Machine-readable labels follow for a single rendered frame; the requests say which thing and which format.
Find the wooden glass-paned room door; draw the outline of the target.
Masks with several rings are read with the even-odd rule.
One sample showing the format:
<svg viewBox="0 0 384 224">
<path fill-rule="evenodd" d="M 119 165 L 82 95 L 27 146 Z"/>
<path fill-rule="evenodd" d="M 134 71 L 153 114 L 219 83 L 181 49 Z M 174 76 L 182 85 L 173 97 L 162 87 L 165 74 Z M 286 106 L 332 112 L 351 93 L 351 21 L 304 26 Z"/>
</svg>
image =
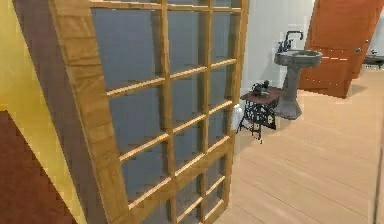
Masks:
<svg viewBox="0 0 384 224">
<path fill-rule="evenodd" d="M 215 224 L 249 0 L 48 5 L 107 224 Z"/>
</svg>

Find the black sewing machine table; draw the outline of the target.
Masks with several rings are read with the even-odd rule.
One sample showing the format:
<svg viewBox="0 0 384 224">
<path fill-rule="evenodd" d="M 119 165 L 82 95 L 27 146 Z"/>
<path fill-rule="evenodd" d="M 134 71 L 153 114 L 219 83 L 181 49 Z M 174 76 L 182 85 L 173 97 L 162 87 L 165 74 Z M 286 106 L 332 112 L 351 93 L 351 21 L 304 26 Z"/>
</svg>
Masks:
<svg viewBox="0 0 384 224">
<path fill-rule="evenodd" d="M 252 91 L 242 95 L 240 99 L 245 101 L 245 108 L 236 132 L 248 130 L 254 138 L 263 142 L 262 127 L 276 129 L 274 109 L 282 93 L 281 88 L 269 87 L 263 96 L 256 96 Z"/>
</svg>

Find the black sewing machine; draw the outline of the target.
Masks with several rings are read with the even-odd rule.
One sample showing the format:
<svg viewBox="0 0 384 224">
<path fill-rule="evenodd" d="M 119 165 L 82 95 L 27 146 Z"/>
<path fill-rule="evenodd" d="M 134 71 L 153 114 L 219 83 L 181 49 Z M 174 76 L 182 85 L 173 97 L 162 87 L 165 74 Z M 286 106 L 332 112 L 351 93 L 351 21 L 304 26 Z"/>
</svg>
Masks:
<svg viewBox="0 0 384 224">
<path fill-rule="evenodd" d="M 269 81 L 266 80 L 263 83 L 255 83 L 252 86 L 252 93 L 256 97 L 265 97 L 268 95 Z"/>
</svg>

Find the black sink faucet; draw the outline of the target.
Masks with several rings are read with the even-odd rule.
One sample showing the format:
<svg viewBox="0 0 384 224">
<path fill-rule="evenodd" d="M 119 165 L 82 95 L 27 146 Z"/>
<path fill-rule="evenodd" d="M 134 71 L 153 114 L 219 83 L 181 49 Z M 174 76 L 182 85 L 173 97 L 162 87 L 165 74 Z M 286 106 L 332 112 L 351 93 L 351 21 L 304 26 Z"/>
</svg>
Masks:
<svg viewBox="0 0 384 224">
<path fill-rule="evenodd" d="M 278 46 L 278 50 L 277 50 L 278 53 L 287 52 L 288 50 L 290 50 L 292 48 L 293 40 L 289 38 L 289 36 L 291 34 L 299 34 L 300 40 L 302 40 L 304 38 L 304 32 L 303 31 L 298 31 L 298 30 L 288 31 L 285 35 L 285 40 L 279 42 L 279 46 Z"/>
</svg>

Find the orange wooden room door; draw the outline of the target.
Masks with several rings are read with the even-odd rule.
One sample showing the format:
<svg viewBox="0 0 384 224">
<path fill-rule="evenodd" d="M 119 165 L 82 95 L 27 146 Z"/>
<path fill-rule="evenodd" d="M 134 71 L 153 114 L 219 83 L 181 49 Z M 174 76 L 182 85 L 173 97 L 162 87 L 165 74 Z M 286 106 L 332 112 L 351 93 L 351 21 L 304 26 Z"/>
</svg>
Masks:
<svg viewBox="0 0 384 224">
<path fill-rule="evenodd" d="M 301 71 L 299 89 L 346 98 L 383 8 L 384 0 L 315 0 L 305 48 L 323 56 L 318 66 Z"/>
</svg>

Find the grey pedestal sink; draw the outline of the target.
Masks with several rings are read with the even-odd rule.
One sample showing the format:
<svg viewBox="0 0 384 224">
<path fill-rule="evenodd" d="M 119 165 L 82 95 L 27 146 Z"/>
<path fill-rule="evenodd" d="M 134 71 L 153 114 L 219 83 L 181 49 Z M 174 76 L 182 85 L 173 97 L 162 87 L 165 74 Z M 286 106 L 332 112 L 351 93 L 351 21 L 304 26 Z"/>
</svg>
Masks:
<svg viewBox="0 0 384 224">
<path fill-rule="evenodd" d="M 302 68 L 316 67 L 323 54 L 319 51 L 291 49 L 275 54 L 274 62 L 287 67 L 283 83 L 283 93 L 279 98 L 275 114 L 281 118 L 295 120 L 302 111 L 297 102 L 297 90 Z"/>
</svg>

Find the dark grey wall sink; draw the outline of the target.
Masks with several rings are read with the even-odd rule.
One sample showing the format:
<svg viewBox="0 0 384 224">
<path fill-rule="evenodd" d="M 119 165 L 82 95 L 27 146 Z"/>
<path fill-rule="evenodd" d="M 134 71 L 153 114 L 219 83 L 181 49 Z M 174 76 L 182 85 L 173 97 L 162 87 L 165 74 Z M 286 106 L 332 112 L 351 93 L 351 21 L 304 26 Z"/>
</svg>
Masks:
<svg viewBox="0 0 384 224">
<path fill-rule="evenodd" d="M 365 65 L 377 65 L 378 68 L 381 68 L 384 65 L 384 56 L 379 56 L 377 51 L 372 50 L 370 54 L 365 56 L 363 63 Z"/>
</svg>

